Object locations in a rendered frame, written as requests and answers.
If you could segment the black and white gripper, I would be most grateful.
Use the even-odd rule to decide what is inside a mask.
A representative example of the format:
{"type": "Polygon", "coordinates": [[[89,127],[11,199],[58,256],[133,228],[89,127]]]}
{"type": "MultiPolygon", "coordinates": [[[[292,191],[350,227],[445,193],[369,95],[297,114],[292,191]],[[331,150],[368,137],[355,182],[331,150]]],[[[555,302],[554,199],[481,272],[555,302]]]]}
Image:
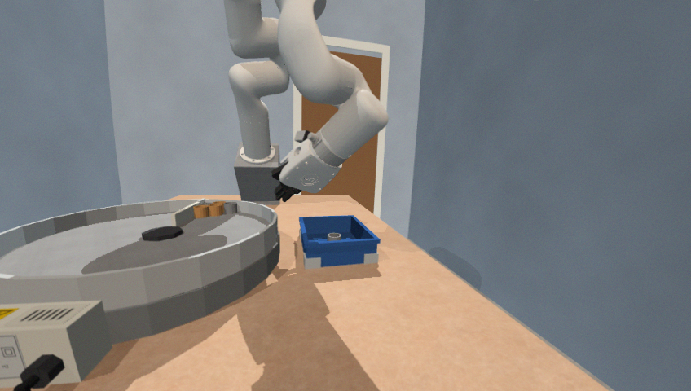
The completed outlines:
{"type": "Polygon", "coordinates": [[[280,181],[275,189],[275,199],[282,198],[286,202],[301,191],[318,193],[334,179],[341,167],[342,164],[333,167],[323,162],[315,153],[312,142],[307,139],[287,154],[278,168],[271,171],[272,177],[280,181]]]}

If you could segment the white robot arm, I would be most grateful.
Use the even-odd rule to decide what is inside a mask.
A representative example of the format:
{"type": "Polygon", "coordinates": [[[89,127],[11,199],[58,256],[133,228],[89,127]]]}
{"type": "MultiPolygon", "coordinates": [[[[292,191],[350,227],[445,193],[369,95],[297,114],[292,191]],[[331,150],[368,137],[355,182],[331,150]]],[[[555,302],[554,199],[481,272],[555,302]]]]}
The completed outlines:
{"type": "Polygon", "coordinates": [[[236,64],[228,73],[243,142],[240,157],[254,165],[274,159],[269,112],[260,98],[284,93],[290,76],[304,98],[338,108],[316,134],[301,130],[294,139],[309,139],[323,162],[338,167],[387,125],[387,111],[359,69],[329,52],[316,23],[327,0],[275,3],[279,19],[262,17],[261,0],[224,0],[233,53],[270,59],[236,64]]]}

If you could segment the blue crate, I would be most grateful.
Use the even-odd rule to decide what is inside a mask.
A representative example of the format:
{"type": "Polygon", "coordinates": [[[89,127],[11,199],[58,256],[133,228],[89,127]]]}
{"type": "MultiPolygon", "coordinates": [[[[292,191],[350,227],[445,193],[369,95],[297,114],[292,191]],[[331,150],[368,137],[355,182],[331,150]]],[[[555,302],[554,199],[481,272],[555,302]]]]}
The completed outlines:
{"type": "Polygon", "coordinates": [[[378,263],[381,240],[354,215],[299,217],[299,222],[305,270],[378,263]],[[329,233],[341,234],[341,240],[327,241],[329,233]]]}

